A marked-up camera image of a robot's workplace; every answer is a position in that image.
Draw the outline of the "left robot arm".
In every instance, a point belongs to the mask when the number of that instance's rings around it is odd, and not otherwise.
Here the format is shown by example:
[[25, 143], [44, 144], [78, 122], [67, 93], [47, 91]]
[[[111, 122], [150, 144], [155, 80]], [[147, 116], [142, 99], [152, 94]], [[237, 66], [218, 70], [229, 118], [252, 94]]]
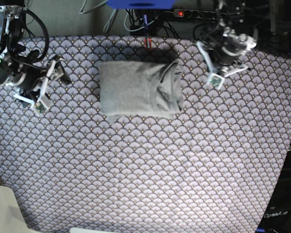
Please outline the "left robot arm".
[[206, 17], [202, 1], [196, 3], [203, 21], [196, 26], [200, 32], [194, 39], [209, 73], [225, 78], [247, 70], [239, 58], [257, 46], [258, 30], [247, 23], [245, 1], [215, 0], [214, 23]]

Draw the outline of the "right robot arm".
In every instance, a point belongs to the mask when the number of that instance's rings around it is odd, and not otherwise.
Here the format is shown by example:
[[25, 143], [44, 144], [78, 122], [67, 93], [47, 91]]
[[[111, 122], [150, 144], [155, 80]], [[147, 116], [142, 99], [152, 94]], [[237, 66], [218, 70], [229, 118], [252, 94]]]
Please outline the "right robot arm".
[[[45, 39], [42, 51], [32, 50], [26, 56], [26, 47], [20, 44], [25, 32], [33, 33], [26, 25], [26, 16], [31, 16], [40, 26]], [[45, 95], [51, 81], [60, 80], [69, 85], [61, 58], [55, 55], [46, 67], [36, 63], [43, 61], [49, 49], [49, 34], [42, 20], [28, 9], [23, 0], [0, 0], [0, 86], [17, 88], [16, 98], [20, 102], [36, 102]]]

